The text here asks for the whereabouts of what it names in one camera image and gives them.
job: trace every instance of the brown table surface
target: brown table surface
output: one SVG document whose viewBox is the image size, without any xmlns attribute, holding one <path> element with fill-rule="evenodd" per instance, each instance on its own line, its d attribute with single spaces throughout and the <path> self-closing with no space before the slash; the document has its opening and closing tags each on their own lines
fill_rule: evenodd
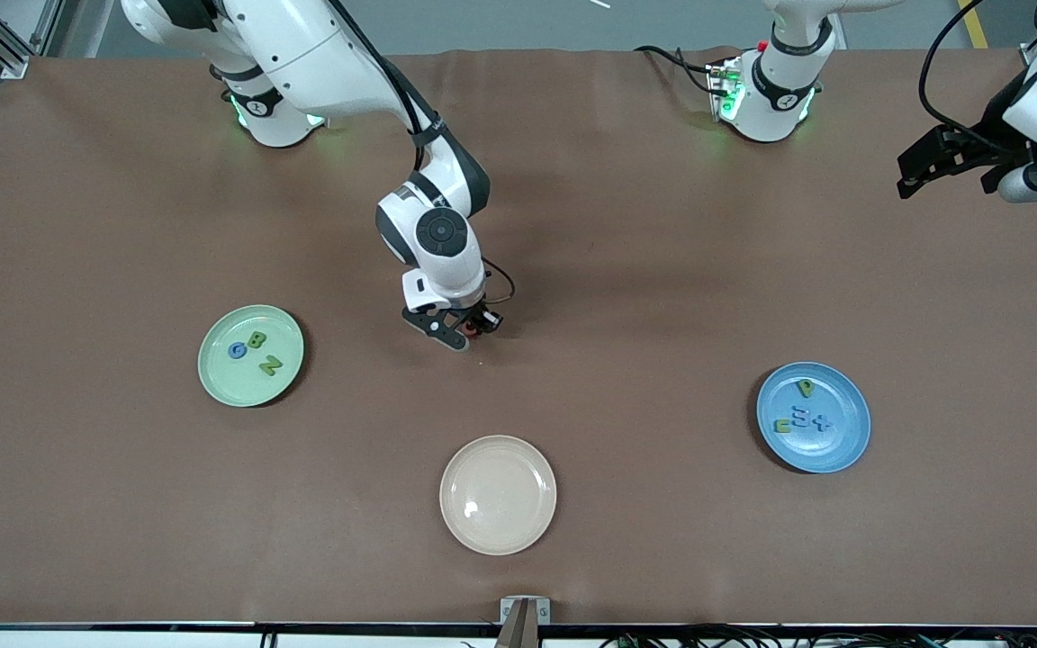
<svg viewBox="0 0 1037 648">
<path fill-rule="evenodd" d="M 467 622 L 538 593 L 569 623 L 1037 624 L 1037 205 L 977 174 L 897 198 L 921 60 L 836 54 L 758 145 L 642 54 L 403 58 L 488 169 L 474 225 L 518 282 L 469 354 L 399 320 L 390 116 L 267 150 L 199 60 L 33 61 L 0 91 L 0 622 Z M 931 95 L 972 121 L 1015 68 L 947 52 Z M 304 325 L 304 381 L 219 405 L 198 343 L 258 303 Z M 757 441 L 796 360 L 867 395 L 846 472 Z M 560 487 L 506 558 L 438 508 L 491 433 Z"/>
</svg>

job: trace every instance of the white robotic arm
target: white robotic arm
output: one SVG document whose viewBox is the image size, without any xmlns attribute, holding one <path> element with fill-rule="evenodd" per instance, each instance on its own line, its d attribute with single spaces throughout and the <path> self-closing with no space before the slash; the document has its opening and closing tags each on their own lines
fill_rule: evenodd
<svg viewBox="0 0 1037 648">
<path fill-rule="evenodd" d="M 831 13 L 875 11 L 902 0 L 762 0 L 775 13 L 764 50 L 750 50 L 712 71 L 718 119 L 757 142 L 785 139 L 807 118 L 815 82 L 835 50 Z"/>
<path fill-rule="evenodd" d="M 122 0 L 122 7 L 149 39 L 205 55 L 243 125 L 264 145 L 297 144 L 321 118 L 399 116 L 428 159 L 420 168 L 417 156 L 415 171 L 375 209 L 387 247 L 412 266 L 403 318 L 455 350 L 498 328 L 468 221 L 486 205 L 489 178 L 338 0 Z"/>
<path fill-rule="evenodd" d="M 1029 50 L 1026 71 L 991 98 L 975 126 L 932 114 L 944 123 L 898 156 L 898 195 L 909 198 L 927 181 L 990 166 L 982 177 L 984 193 L 1037 201 L 1037 45 Z"/>
</svg>

